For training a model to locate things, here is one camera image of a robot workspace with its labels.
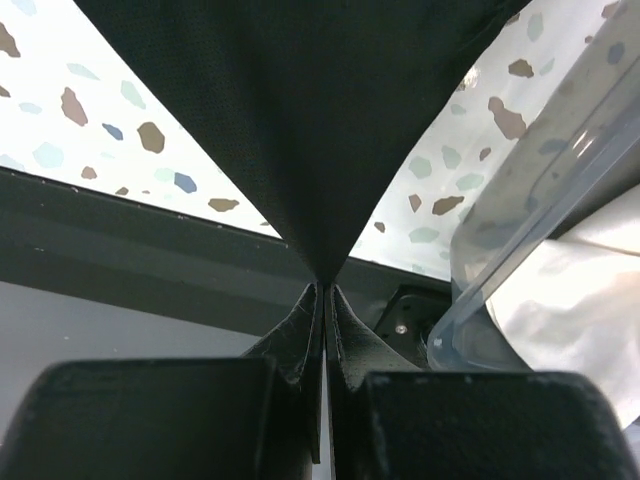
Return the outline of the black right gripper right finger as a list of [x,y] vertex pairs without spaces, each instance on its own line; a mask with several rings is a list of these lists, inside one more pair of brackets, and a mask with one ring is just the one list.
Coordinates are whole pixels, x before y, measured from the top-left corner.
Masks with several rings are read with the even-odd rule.
[[418,369],[324,293],[337,479],[635,479],[603,394],[565,372]]

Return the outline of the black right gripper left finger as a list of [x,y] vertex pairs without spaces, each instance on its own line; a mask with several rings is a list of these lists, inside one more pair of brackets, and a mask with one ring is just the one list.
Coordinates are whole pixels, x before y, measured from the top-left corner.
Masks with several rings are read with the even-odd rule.
[[5,479],[308,479],[319,460],[322,291],[236,358],[47,368],[1,448]]

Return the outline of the black t shirt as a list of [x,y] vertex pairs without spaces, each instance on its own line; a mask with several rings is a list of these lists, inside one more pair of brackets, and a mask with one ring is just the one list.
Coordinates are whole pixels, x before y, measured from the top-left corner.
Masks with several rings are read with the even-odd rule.
[[82,1],[198,145],[332,282],[520,1]]

